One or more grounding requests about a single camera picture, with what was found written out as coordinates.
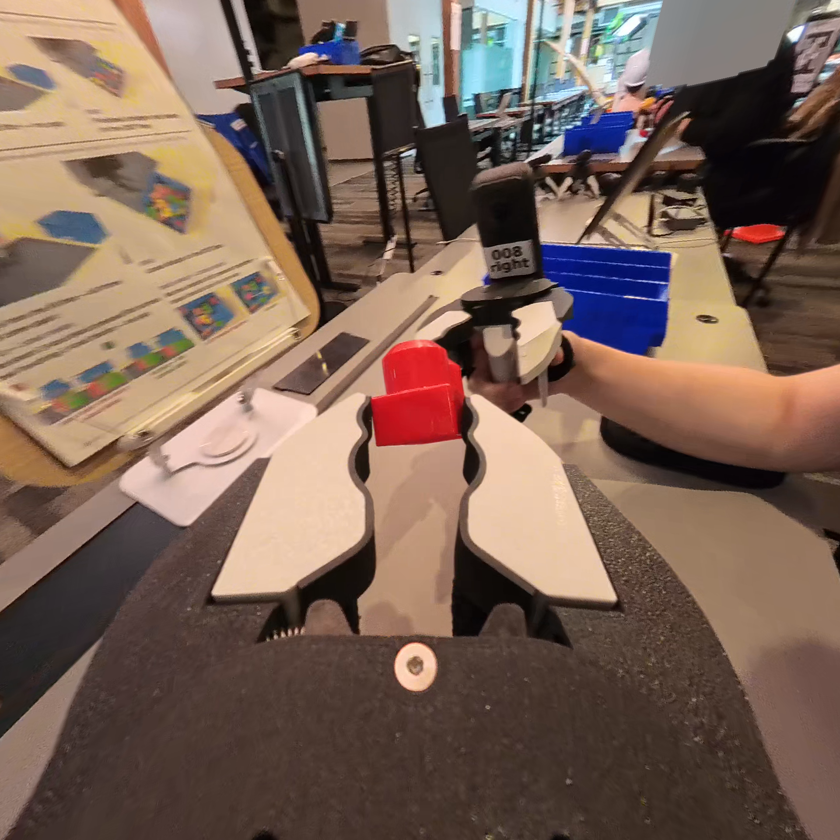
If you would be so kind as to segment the glass panel stand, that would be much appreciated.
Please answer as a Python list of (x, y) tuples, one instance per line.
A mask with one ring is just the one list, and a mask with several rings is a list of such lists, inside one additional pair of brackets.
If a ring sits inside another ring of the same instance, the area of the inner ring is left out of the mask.
[(299, 70), (255, 80), (250, 99), (282, 213), (329, 224), (333, 204), (317, 103)]

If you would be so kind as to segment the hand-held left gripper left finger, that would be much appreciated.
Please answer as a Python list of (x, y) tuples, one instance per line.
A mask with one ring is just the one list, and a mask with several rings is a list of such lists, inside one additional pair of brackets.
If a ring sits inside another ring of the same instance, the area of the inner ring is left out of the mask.
[(371, 399), (355, 393), (275, 448), (213, 584), (215, 603), (273, 602), (298, 623), (331, 600), (358, 625), (376, 566), (371, 438)]

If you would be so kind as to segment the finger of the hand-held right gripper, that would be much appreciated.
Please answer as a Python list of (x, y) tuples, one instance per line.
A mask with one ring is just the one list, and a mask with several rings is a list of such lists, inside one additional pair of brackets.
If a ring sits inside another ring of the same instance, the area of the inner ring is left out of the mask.
[(548, 369), (560, 351), (563, 322), (552, 301), (539, 301), (514, 310), (518, 382), (536, 382), (542, 406), (549, 400)]
[(470, 340), (473, 333), (472, 318), (462, 310), (436, 313), (416, 331), (416, 341), (432, 342), (446, 349), (456, 349)]

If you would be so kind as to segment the person's right hand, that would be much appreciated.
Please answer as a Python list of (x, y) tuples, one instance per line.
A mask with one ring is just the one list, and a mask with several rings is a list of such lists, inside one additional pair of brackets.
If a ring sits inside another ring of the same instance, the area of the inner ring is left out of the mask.
[[(549, 383), (549, 394), (551, 396), (576, 395), (574, 388), (583, 382), (582, 375), (585, 372), (584, 357), (586, 345), (587, 342), (573, 332), (567, 332), (564, 335), (561, 342), (561, 349), (554, 358), (553, 367), (564, 367), (565, 350), (572, 350), (576, 359), (575, 367), (570, 369), (564, 378)], [(468, 378), (468, 388), (471, 395), (484, 397), (508, 414), (515, 413), (526, 403), (538, 399), (539, 385), (535, 381), (523, 385), (518, 381), (497, 383), (492, 380), (489, 355), (480, 333), (473, 333), (470, 347), (473, 354), (472, 361), (474, 363), (473, 371)]]

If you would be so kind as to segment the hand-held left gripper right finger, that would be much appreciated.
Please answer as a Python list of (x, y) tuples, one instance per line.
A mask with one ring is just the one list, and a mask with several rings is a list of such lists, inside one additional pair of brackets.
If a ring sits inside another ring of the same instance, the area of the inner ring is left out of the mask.
[(559, 631), (554, 607), (613, 612), (619, 595), (561, 458), (486, 398), (465, 400), (453, 629), (479, 631), (515, 605), (529, 631)]

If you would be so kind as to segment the grey desk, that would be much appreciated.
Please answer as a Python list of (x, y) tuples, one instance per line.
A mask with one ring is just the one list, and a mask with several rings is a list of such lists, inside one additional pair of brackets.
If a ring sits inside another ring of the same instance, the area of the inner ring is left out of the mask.
[[(838, 530), (838, 486), (790, 477), (774, 490), (735, 491), (615, 454), (593, 411), (565, 396), (528, 426), (576, 466), (676, 572), (710, 620), (756, 714), (784, 791), (812, 838), (838, 838), (838, 571), (822, 528)], [(451, 533), (459, 478), (455, 444), (385, 451), (378, 501), (403, 482), (427, 498), (415, 524), (376, 514), (377, 576), (362, 628), (448, 631)], [(133, 505), (113, 482), (2, 564), (2, 610)], [(2, 838), (56, 748), (98, 640), (2, 736)]]

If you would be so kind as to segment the red one-stud block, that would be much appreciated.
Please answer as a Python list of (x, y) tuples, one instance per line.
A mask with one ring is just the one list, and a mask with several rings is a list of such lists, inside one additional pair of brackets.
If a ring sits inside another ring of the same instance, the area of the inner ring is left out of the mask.
[(430, 340), (402, 342), (382, 361), (385, 392), (371, 399), (378, 447), (457, 439), (465, 402), (463, 374), (444, 347)]

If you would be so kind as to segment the wooden table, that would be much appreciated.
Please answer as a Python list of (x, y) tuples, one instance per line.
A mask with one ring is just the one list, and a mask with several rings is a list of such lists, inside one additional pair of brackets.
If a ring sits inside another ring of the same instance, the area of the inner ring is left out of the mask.
[[(415, 69), (411, 60), (405, 60), (383, 66), (331, 65), (320, 62), (298, 70), (303, 80), (309, 84), (316, 102), (331, 102), (371, 98), (373, 96), (372, 78), (375, 71), (404, 67)], [(291, 72), (292, 70), (288, 69), (257, 71), (252, 83), (288, 77)], [(247, 92), (246, 79), (241, 76), (215, 80), (213, 86), (219, 91)]]

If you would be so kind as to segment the tilted board stand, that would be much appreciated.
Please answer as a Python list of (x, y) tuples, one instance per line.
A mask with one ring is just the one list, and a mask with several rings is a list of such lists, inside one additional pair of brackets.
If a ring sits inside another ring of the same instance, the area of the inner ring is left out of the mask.
[(637, 185), (650, 173), (660, 152), (682, 130), (683, 122), (688, 119), (688, 112), (678, 112), (676, 115), (665, 116), (660, 121), (629, 162), (613, 193), (603, 201), (595, 215), (583, 229), (583, 232), (576, 239), (576, 245), (582, 245), (594, 235), (602, 235), (605, 237), (607, 243), (613, 243), (618, 247), (628, 247), (628, 244), (624, 243), (620, 238), (613, 236), (606, 228), (606, 222), (614, 217), (626, 229), (631, 232), (635, 230), (634, 226), (625, 216), (619, 213), (618, 207), (624, 198), (633, 194)]

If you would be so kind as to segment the row of blue bins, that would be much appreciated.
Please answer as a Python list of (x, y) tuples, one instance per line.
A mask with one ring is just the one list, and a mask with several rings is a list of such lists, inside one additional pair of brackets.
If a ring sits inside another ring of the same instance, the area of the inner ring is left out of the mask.
[(615, 154), (624, 146), (635, 121), (632, 111), (604, 113), (597, 121), (588, 115), (563, 133), (563, 155), (576, 156), (584, 151)]

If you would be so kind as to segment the white board stand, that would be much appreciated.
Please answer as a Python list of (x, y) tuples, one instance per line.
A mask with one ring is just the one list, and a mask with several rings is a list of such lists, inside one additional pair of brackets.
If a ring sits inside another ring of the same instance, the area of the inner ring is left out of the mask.
[(122, 494), (176, 527), (192, 525), (248, 467), (318, 414), (315, 406), (264, 388), (219, 403), (119, 480)]

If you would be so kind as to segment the wooden display board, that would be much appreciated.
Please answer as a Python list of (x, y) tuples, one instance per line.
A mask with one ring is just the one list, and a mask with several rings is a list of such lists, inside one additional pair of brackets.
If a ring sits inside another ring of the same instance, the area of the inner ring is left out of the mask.
[(206, 125), (2, 153), (2, 477), (73, 486), (311, 334), (319, 304)]

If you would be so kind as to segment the blue plastic bin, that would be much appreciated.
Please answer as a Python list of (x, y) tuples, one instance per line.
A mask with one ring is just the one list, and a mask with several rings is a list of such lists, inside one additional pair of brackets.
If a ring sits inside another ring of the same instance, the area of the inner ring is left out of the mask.
[(542, 245), (545, 276), (574, 300), (564, 327), (637, 355), (649, 355), (665, 341), (673, 262), (663, 250)]

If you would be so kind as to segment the printed instruction sheet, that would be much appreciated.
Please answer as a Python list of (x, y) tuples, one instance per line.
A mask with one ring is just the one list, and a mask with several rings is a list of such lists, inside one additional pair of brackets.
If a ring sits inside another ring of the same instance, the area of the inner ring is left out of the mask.
[(2, 2), (2, 414), (59, 470), (178, 424), (319, 320), (248, 165), (114, 2)]

